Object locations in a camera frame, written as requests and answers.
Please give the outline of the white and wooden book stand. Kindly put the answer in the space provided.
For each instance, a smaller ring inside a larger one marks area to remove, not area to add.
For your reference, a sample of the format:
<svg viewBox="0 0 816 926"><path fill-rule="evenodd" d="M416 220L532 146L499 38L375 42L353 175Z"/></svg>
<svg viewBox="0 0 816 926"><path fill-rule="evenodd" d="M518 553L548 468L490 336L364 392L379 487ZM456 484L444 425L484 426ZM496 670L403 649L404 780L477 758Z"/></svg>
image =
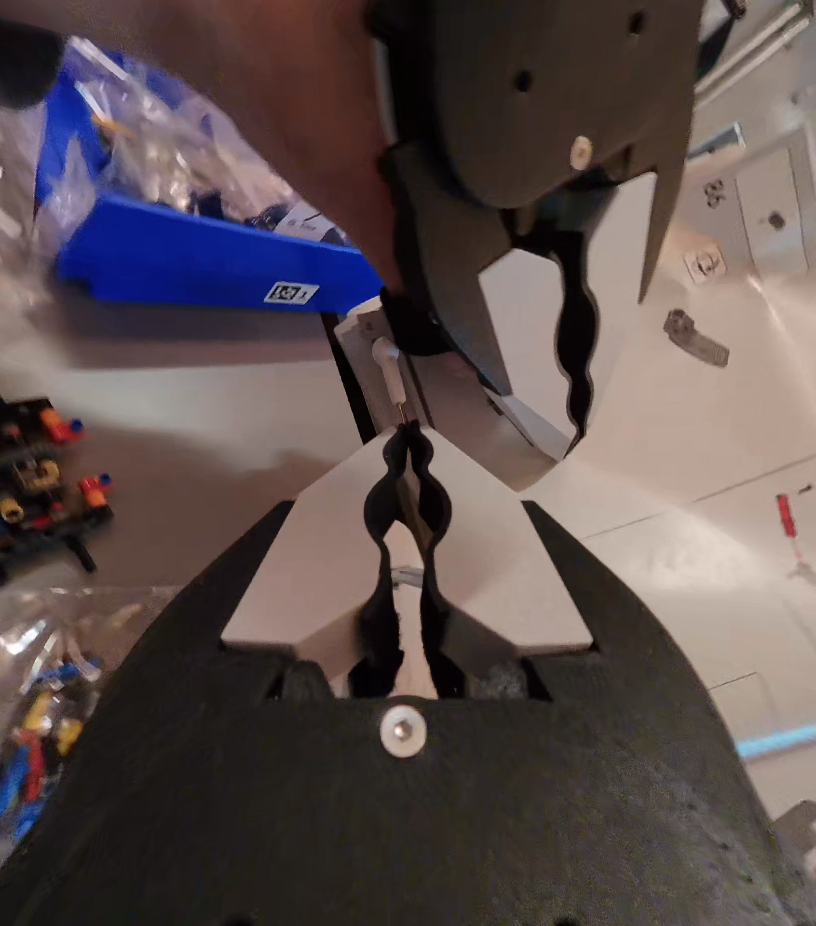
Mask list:
<svg viewBox="0 0 816 926"><path fill-rule="evenodd" d="M517 491L535 484L568 452L569 426L560 430L516 396L496 394L460 354L395 356L378 297L354 307L334 336L377 432L403 419L419 421Z"/></svg>

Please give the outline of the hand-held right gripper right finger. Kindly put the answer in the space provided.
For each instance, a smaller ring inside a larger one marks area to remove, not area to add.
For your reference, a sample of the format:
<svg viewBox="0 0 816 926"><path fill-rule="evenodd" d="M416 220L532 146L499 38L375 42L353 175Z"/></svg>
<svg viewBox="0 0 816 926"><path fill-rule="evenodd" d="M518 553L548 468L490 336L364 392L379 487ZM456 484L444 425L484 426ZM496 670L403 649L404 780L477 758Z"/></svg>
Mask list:
<svg viewBox="0 0 816 926"><path fill-rule="evenodd" d="M426 426L412 426L424 554L422 643L441 698L538 656L585 654L592 632L520 495Z"/></svg>

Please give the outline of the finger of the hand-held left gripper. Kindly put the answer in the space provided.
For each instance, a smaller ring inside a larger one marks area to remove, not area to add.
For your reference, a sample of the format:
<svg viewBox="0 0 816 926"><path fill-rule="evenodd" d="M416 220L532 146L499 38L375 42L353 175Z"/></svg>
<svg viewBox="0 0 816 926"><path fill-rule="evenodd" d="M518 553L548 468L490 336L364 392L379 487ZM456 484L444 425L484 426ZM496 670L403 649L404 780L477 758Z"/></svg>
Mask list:
<svg viewBox="0 0 816 926"><path fill-rule="evenodd" d="M657 175L646 172L586 193L585 284L596 333L586 366L590 397L582 435L604 400L639 307L656 186Z"/></svg>
<svg viewBox="0 0 816 926"><path fill-rule="evenodd" d="M559 263L514 248L479 274L507 375L501 411L554 462L576 444L573 378L559 355L564 281Z"/></svg>

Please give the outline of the instruction booklet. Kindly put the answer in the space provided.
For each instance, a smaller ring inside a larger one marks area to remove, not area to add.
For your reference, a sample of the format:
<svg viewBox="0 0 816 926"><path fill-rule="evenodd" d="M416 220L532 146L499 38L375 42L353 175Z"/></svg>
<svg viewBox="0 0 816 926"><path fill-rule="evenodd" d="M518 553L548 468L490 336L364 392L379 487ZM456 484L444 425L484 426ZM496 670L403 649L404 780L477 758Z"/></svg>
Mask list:
<svg viewBox="0 0 816 926"><path fill-rule="evenodd" d="M816 802L816 2L708 89L586 440L530 489L711 691L772 816ZM810 854L816 865L816 849Z"/></svg>

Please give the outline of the zip bag of multicoloured parts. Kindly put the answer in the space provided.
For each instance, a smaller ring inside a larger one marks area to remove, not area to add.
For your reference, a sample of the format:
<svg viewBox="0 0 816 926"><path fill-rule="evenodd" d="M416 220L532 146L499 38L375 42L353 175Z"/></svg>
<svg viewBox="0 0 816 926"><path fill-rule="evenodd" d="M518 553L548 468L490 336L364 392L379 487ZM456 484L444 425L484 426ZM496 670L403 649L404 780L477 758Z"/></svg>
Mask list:
<svg viewBox="0 0 816 926"><path fill-rule="evenodd" d="M0 852L44 812L99 699L106 659L83 596L25 591L0 626Z"/></svg>

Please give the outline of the person's left hand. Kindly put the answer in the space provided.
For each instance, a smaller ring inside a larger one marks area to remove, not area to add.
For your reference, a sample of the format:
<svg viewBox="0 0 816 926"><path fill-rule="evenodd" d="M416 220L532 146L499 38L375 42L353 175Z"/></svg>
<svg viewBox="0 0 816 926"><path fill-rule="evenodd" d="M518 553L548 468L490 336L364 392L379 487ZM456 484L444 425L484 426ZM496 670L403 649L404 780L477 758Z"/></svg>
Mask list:
<svg viewBox="0 0 816 926"><path fill-rule="evenodd" d="M132 54L211 99L402 289L365 2L20 2L23 21Z"/></svg>

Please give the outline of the heap of clear bags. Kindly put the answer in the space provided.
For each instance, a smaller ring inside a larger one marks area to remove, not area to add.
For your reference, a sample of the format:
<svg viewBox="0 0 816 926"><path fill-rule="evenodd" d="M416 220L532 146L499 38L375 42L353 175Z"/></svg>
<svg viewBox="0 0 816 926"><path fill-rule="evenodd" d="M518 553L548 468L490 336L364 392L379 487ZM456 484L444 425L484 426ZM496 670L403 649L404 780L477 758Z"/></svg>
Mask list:
<svg viewBox="0 0 816 926"><path fill-rule="evenodd" d="M75 39L47 97L0 108L0 341L50 293L340 315L372 274L213 104Z"/></svg>

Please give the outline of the lego car chassis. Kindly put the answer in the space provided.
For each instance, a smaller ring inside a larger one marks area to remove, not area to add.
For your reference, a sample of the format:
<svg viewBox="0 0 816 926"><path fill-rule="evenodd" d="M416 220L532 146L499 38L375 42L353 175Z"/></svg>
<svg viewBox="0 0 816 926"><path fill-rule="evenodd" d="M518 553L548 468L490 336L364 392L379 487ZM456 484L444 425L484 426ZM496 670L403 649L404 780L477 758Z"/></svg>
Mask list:
<svg viewBox="0 0 816 926"><path fill-rule="evenodd" d="M45 396L0 394L0 587L61 553L96 574L89 540L113 521L113 477L100 471L67 478L65 460L85 432L80 419L63 417Z"/></svg>

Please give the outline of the blue tagged plastic bin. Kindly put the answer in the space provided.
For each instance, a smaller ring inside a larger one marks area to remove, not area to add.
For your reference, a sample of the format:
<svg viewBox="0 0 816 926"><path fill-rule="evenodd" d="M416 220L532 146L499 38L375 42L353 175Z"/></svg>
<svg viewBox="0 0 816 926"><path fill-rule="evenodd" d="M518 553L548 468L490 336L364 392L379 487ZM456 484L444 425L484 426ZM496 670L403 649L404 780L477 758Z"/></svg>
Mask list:
<svg viewBox="0 0 816 926"><path fill-rule="evenodd" d="M35 239L106 302L344 315L382 282L207 97L73 38L44 103Z"/></svg>

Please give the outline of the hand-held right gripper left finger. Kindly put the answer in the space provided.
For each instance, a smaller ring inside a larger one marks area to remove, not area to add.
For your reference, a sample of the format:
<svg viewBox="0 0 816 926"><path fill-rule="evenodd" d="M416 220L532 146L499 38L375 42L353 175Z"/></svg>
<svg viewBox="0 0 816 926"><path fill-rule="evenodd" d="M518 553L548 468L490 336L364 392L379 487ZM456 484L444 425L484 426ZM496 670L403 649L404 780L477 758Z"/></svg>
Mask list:
<svg viewBox="0 0 816 926"><path fill-rule="evenodd" d="M299 494L224 645L313 662L355 696L392 692L404 654L385 538L401 514L406 437L386 430Z"/></svg>

